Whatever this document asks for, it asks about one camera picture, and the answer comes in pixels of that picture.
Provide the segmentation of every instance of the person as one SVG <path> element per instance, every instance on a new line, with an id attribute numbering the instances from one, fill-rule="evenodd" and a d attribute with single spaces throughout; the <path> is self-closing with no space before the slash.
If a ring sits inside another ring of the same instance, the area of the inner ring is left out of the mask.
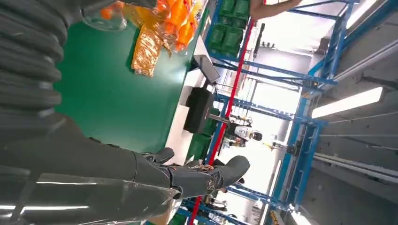
<path id="1" fill-rule="evenodd" d="M 227 135 L 232 137 L 232 140 L 229 142 L 230 146 L 245 147 L 246 142 L 251 139 L 256 141 L 262 140 L 262 133 L 254 130 L 251 124 L 240 125 L 232 122 L 228 126 Z"/>
<path id="2" fill-rule="evenodd" d="M 288 0 L 274 5 L 265 5 L 264 0 L 250 0 L 250 16 L 254 20 L 272 17 L 292 9 L 302 0 Z"/>

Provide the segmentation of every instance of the green crate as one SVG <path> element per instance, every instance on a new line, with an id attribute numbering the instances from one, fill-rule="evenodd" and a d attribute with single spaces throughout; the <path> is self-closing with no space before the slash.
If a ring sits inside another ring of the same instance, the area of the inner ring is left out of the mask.
<path id="1" fill-rule="evenodd" d="M 239 19 L 248 20 L 250 15 L 250 1 L 237 0 L 232 16 Z"/>
<path id="2" fill-rule="evenodd" d="M 184 225 L 186 222 L 187 217 L 181 214 L 174 214 L 173 218 L 170 220 L 168 225 Z"/>
<path id="3" fill-rule="evenodd" d="M 224 56 L 227 56 L 227 57 L 234 57 L 234 58 L 236 58 L 237 55 L 239 54 L 239 48 L 235 48 L 235 49 L 225 49 L 225 50 L 222 50 L 222 51 L 220 52 L 220 54 L 222 54 L 222 55 L 224 55 Z"/>
<path id="4" fill-rule="evenodd" d="M 221 15 L 230 15 L 234 11 L 236 0 L 224 0 L 222 1 L 220 14 Z"/>
<path id="5" fill-rule="evenodd" d="M 212 114 L 212 115 L 218 116 L 218 115 L 220 115 L 220 113 L 221 113 L 220 110 L 218 110 L 216 108 L 210 109 L 210 114 Z M 206 125 L 205 125 L 205 128 L 203 129 L 202 135 L 211 137 L 214 134 L 216 127 L 217 127 L 217 121 L 208 119 L 206 121 Z"/>
<path id="6" fill-rule="evenodd" d="M 247 19 L 241 19 L 241 18 L 233 18 L 232 19 L 232 27 L 245 30 L 246 25 L 247 25 Z"/>
<path id="7" fill-rule="evenodd" d="M 210 37 L 210 46 L 221 46 L 228 27 L 222 24 L 216 24 Z"/>
<path id="8" fill-rule="evenodd" d="M 201 134 L 194 134 L 188 149 L 186 159 L 193 156 L 193 160 L 203 159 L 209 149 L 211 138 Z"/>
<path id="9" fill-rule="evenodd" d="M 226 26 L 232 26 L 233 18 L 226 16 L 226 15 L 219 15 L 218 16 L 218 23 Z"/>
<path id="10" fill-rule="evenodd" d="M 222 41 L 221 49 L 223 52 L 228 52 L 229 50 L 239 49 L 240 43 L 243 40 L 243 30 L 234 27 L 228 27 L 225 37 Z"/>

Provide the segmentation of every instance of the ceiling light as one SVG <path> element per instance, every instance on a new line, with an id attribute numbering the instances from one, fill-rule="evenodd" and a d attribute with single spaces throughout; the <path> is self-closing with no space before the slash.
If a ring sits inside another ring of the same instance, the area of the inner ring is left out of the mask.
<path id="1" fill-rule="evenodd" d="M 378 87 L 341 99 L 328 105 L 318 107 L 312 111 L 312 118 L 318 118 L 378 102 L 382 96 L 382 92 L 383 87 Z"/>
<path id="2" fill-rule="evenodd" d="M 346 28 L 350 28 L 375 3 L 376 0 L 365 0 L 363 4 L 359 5 L 359 8 L 348 19 Z"/>

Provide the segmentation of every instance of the orange bottle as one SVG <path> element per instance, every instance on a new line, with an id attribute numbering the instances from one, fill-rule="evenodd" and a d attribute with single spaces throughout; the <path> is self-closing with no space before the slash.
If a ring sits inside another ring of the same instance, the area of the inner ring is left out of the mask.
<path id="1" fill-rule="evenodd" d="M 179 52 L 184 50 L 193 39 L 196 29 L 198 28 L 200 17 L 202 16 L 202 8 L 202 3 L 197 1 L 188 16 L 187 23 L 178 30 L 175 51 Z"/>
<path id="2" fill-rule="evenodd" d="M 170 14 L 164 23 L 166 35 L 177 35 L 178 29 L 186 22 L 194 3 L 194 0 L 175 0 L 171 7 Z"/>

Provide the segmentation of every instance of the green table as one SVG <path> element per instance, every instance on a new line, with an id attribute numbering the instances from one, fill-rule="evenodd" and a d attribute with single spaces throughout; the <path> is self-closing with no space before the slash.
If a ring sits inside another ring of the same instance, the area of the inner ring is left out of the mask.
<path id="1" fill-rule="evenodd" d="M 115 33 L 72 26 L 58 65 L 63 77 L 55 89 L 62 104 L 56 110 L 73 118 L 87 137 L 153 152 L 166 143 L 198 34 L 186 56 L 169 58 L 162 50 L 152 78 L 130 69 L 138 34 L 130 24 Z"/>

